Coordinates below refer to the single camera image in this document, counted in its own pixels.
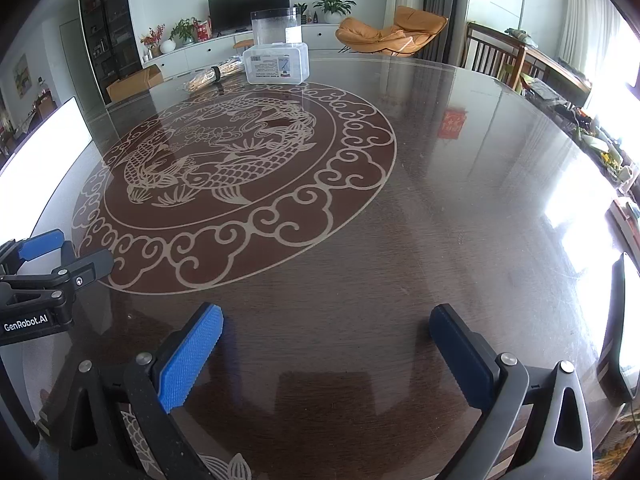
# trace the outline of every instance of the orange lounge chair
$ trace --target orange lounge chair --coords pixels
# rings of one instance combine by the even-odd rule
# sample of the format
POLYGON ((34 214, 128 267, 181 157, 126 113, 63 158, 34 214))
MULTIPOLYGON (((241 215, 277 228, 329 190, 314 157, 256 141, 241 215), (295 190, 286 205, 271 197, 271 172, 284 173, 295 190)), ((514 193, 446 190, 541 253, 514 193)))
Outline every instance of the orange lounge chair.
POLYGON ((346 18, 335 37, 354 52, 407 57, 427 45, 445 25, 444 16, 399 6, 391 27, 378 30, 355 18, 346 18))

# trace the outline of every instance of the clear plastic box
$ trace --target clear plastic box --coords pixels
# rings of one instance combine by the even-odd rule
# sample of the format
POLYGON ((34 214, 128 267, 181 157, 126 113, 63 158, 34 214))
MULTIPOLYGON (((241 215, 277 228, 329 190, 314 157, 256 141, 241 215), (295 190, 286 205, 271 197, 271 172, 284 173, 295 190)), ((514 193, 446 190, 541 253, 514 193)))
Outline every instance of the clear plastic box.
POLYGON ((297 7, 252 12, 254 44, 302 43, 301 20, 297 7))
POLYGON ((306 43, 254 45, 242 54, 246 79, 251 84, 298 85, 309 77, 306 43))

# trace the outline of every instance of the door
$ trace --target door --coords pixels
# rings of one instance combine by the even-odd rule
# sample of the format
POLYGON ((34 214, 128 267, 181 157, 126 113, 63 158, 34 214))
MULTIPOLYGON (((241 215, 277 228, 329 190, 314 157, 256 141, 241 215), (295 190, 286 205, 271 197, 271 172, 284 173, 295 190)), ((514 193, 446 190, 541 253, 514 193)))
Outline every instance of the door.
POLYGON ((76 18, 60 25, 60 36, 78 103, 84 119, 88 121, 104 110, 104 101, 98 91, 94 71, 89 65, 80 19, 76 18))

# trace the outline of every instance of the wooden railing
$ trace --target wooden railing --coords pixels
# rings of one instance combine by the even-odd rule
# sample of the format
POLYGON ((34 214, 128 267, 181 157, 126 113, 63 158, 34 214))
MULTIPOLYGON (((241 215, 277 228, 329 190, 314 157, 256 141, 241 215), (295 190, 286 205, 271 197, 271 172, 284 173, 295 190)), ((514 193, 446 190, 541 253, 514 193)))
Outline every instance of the wooden railing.
POLYGON ((518 86, 520 74, 525 73, 545 81, 553 70, 583 92, 591 91, 590 86, 549 56, 513 36, 478 23, 467 23, 460 66, 493 76, 514 90, 518 86), (473 47, 474 59, 471 66, 468 66, 467 58, 470 52, 473 53, 473 47))

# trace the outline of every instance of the black cable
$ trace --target black cable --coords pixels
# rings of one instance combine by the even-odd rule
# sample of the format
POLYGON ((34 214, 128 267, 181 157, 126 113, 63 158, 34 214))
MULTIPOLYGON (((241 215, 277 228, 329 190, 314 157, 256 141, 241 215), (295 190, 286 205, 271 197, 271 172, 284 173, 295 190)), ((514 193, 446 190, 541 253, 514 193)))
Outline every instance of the black cable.
POLYGON ((631 418, 634 420, 634 426, 636 427, 636 435, 638 435, 640 432, 638 431, 638 423, 636 422, 636 414, 634 413, 633 399, 629 401, 629 406, 631 407, 631 418))

